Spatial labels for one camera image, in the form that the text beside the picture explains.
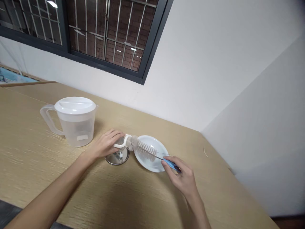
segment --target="window frame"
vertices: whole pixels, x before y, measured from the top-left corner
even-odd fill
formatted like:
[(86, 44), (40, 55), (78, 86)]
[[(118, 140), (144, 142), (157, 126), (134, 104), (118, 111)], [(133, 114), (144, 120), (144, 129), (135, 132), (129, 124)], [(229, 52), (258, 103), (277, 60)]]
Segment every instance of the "window frame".
[(9, 29), (0, 25), (0, 36), (6, 37), (20, 43), (51, 52), (58, 56), (68, 58), (70, 60), (86, 64), (88, 66), (112, 73), (133, 82), (144, 85), (148, 71), (153, 61), (153, 57), (157, 50), (161, 34), (163, 32), (167, 17), (169, 15), (173, 0), (159, 0), (156, 7), (155, 15), (146, 41), (145, 49), (141, 59), (138, 72), (127, 69), (122, 66), (86, 55), (70, 47), (69, 24), (66, 10), (66, 0), (57, 0), (58, 5), (58, 21), (62, 37), (62, 46), (52, 43), (28, 34), (21, 33), (17, 30)]

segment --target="white lid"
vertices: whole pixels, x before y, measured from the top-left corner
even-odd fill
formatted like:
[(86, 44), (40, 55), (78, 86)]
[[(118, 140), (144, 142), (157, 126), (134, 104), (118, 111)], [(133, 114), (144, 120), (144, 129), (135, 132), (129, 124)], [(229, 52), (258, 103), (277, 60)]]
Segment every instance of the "white lid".
[(95, 103), (84, 97), (67, 97), (55, 103), (58, 112), (71, 115), (81, 115), (95, 109)]

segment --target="brick wall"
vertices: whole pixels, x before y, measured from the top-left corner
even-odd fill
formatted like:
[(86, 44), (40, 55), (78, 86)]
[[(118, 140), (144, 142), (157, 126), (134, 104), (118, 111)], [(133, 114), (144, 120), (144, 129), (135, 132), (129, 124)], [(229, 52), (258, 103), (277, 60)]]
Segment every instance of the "brick wall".
[[(157, 4), (157, 0), (150, 0), (148, 3)], [(75, 6), (74, 1), (67, 1), (68, 8), (68, 20), (69, 24), (72, 26), (76, 26), (75, 19)], [(86, 20), (85, 20), (85, 0), (76, 0), (77, 4), (77, 22), (78, 27), (82, 30), (85, 30)], [(120, 42), (128, 42), (133, 46), (137, 46), (140, 48), (145, 48), (149, 30), (153, 21), (153, 16), (155, 13), (155, 8), (146, 6), (145, 13), (142, 20), (142, 26), (140, 29), (139, 37), (139, 26), (144, 10), (144, 5), (139, 3), (133, 3), (131, 20), (129, 25), (129, 31), (127, 36), (128, 22), (130, 17), (130, 10), (132, 6), (132, 2), (128, 0), (122, 0), (121, 8), (120, 8), (120, 18), (119, 18), (119, 27), (117, 31), (117, 23), (118, 23), (118, 14), (119, 14), (119, 0), (111, 0), (110, 1), (110, 11), (109, 11), (109, 20), (108, 20), (108, 38), (115, 40), (117, 36), (117, 41)], [(105, 31), (105, 7), (106, 0), (98, 0), (98, 17), (97, 17), (97, 34), (104, 35)], [(87, 0), (87, 30), (95, 33), (96, 26), (96, 1), (95, 0)], [(73, 28), (70, 28), (70, 39), (71, 39), (71, 48), (77, 49), (77, 33)], [(95, 35), (89, 34), (87, 35), (87, 45), (88, 45), (88, 55), (95, 56)], [(96, 57), (102, 59), (103, 58), (103, 45), (104, 41), (100, 39), (96, 39)], [(86, 53), (86, 37), (78, 34), (78, 45), (79, 51), (82, 53)], [(117, 65), (121, 65), (123, 53), (123, 67), (130, 68), (132, 65), (132, 70), (138, 71), (141, 58), (143, 55), (143, 50), (137, 49), (134, 54), (134, 51), (130, 49), (130, 46), (125, 47), (124, 53), (124, 45), (120, 43), (116, 43), (110, 40), (107, 40), (107, 49), (106, 49), (106, 61), (113, 61)]]

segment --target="right hand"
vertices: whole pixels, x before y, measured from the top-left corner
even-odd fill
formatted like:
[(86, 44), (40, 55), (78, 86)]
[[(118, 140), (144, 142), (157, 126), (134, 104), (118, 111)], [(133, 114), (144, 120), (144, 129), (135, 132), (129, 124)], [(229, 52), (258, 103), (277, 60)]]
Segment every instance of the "right hand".
[(195, 182), (193, 169), (189, 165), (187, 165), (183, 160), (181, 160), (176, 156), (165, 156), (163, 158), (174, 162), (181, 169), (181, 173), (174, 174), (171, 167), (169, 167), (169, 165), (165, 161), (161, 161), (161, 164), (163, 165), (173, 185), (185, 197), (189, 197), (196, 194), (198, 190)]

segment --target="blue handle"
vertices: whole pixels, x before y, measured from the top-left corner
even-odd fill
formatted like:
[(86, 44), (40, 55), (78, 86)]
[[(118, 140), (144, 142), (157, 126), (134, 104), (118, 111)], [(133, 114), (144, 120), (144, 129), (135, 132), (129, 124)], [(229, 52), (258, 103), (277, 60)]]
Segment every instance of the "blue handle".
[(169, 167), (176, 170), (177, 173), (181, 173), (181, 170), (179, 169), (179, 167), (174, 162), (171, 162), (171, 161), (166, 160), (166, 159), (163, 159), (163, 161), (165, 161), (169, 165)]

